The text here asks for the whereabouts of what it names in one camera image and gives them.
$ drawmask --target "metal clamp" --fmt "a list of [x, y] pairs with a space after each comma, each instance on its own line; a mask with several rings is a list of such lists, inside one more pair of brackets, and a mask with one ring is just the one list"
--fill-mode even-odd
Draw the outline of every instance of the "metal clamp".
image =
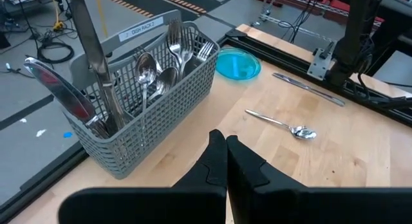
[[326, 49], [318, 48], [314, 61], [309, 66], [309, 70], [307, 72], [308, 75], [314, 77], [318, 80], [323, 80], [326, 72], [329, 69], [330, 62], [332, 61], [332, 53], [335, 49], [336, 42], [332, 41]]

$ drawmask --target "label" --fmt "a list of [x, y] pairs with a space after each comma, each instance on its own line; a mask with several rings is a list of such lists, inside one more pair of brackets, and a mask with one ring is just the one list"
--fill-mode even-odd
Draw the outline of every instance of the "label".
[[145, 24], [139, 25], [137, 27], [134, 27], [132, 29], [129, 29], [128, 31], [124, 31], [121, 34], [118, 35], [118, 38], [120, 42], [123, 42], [125, 40], [128, 40], [132, 37], [135, 37], [137, 35], [140, 35], [142, 33], [145, 33], [149, 30], [152, 30], [153, 28], [156, 28], [157, 26], [163, 25], [163, 17], [159, 17], [157, 19], [154, 19], [152, 21], [149, 21]]

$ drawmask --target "utensil basket handle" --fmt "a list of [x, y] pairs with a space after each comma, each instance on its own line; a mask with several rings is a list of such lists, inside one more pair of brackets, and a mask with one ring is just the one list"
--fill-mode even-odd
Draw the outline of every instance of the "utensil basket handle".
[[[182, 15], [179, 10], [171, 10], [132, 25], [101, 42], [103, 52], [104, 54], [111, 53], [149, 31], [168, 25], [172, 20], [182, 21]], [[85, 89], [96, 81], [95, 75], [89, 69], [89, 62], [84, 52], [71, 60], [70, 71], [73, 85], [78, 89]]]

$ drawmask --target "butter knife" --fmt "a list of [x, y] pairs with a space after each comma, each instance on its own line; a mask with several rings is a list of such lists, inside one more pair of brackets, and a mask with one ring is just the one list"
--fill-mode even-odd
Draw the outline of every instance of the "butter knife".
[[315, 95], [318, 95], [318, 96], [320, 96], [320, 97], [322, 97], [322, 98], [325, 98], [325, 99], [329, 100], [330, 102], [333, 102], [333, 103], [335, 103], [335, 104], [337, 104], [337, 105], [339, 105], [339, 106], [345, 106], [345, 102], [344, 102], [344, 101], [342, 101], [342, 100], [340, 100], [340, 99], [338, 99], [338, 98], [335, 98], [335, 97], [333, 97], [333, 96], [331, 96], [331, 95], [327, 95], [327, 94], [325, 94], [325, 93], [323, 93], [323, 92], [321, 92], [321, 91], [318, 91], [317, 89], [313, 89], [313, 88], [311, 88], [310, 86], [307, 86], [307, 85], [303, 84], [302, 82], [296, 81], [295, 79], [291, 79], [290, 77], [287, 77], [287, 76], [282, 75], [282, 74], [280, 74], [280, 73], [273, 73], [272, 75], [273, 75], [274, 77], [277, 77], [277, 78], [279, 78], [279, 79], [282, 79], [282, 80], [284, 80], [284, 81], [287, 81], [287, 82], [289, 82], [289, 83], [291, 83], [291, 84], [293, 84], [293, 85], [295, 85], [295, 86], [298, 86], [298, 87], [300, 87], [300, 88], [302, 88], [302, 89], [305, 89], [305, 90], [307, 90], [307, 91], [310, 91], [310, 92], [314, 93]]

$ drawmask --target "yellow black striped tape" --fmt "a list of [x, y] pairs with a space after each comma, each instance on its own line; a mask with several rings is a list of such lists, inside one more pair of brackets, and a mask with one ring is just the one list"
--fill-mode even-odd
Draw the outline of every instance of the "yellow black striped tape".
[[146, 17], [152, 17], [152, 16], [153, 16], [153, 14], [151, 14], [150, 12], [145, 11], [145, 10], [143, 10], [143, 9], [141, 9], [141, 8], [138, 8], [138, 7], [136, 7], [135, 5], [131, 5], [131, 4], [129, 4], [129, 3], [125, 2], [125, 1], [123, 1], [123, 0], [111, 0], [111, 1], [112, 1], [112, 2], [115, 2], [115, 3], [117, 3], [117, 4], [120, 4], [120, 5], [122, 5], [123, 7], [126, 7], [126, 8], [128, 8], [128, 9], [131, 9], [131, 10], [134, 11], [134, 12], [137, 12], [137, 13], [139, 13], [139, 14], [142, 14], [142, 15], [144, 15], [144, 16], [146, 16]]
[[202, 13], [205, 14], [207, 13], [203, 8], [200, 8], [199, 6], [196, 5], [192, 5], [191, 3], [188, 3], [184, 0], [168, 0], [168, 1], [172, 1], [173, 3], [177, 4], [177, 5], [181, 5], [181, 6], [185, 6], [186, 8], [196, 12], [196, 13]]

